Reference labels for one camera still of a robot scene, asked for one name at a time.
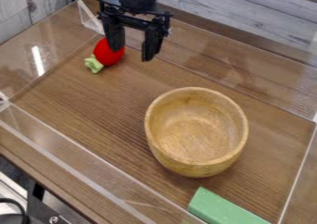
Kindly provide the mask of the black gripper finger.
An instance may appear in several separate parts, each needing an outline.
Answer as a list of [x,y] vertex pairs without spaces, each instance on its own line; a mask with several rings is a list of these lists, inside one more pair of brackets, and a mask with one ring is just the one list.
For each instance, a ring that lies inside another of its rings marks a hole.
[[142,61],[151,61],[154,56],[159,53],[164,37],[164,29],[160,25],[150,24],[143,30],[142,43]]
[[126,45],[126,31],[116,16],[101,15],[103,28],[108,47],[112,52],[118,52]]

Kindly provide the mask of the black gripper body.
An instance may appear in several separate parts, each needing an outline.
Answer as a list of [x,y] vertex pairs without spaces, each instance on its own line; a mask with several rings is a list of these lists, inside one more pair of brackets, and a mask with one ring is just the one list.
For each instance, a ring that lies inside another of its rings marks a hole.
[[159,31],[170,30],[172,14],[160,10],[156,4],[136,9],[122,5],[119,0],[97,0],[97,2],[97,18],[106,31],[119,31],[123,27],[140,31],[147,31],[150,28]]

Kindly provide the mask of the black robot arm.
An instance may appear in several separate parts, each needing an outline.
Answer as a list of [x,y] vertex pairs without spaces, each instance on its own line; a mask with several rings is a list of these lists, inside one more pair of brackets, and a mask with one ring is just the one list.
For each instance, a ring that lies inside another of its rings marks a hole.
[[158,9],[156,0],[97,0],[108,47],[118,52],[126,45],[126,28],[143,32],[142,61],[151,61],[170,34],[170,11]]

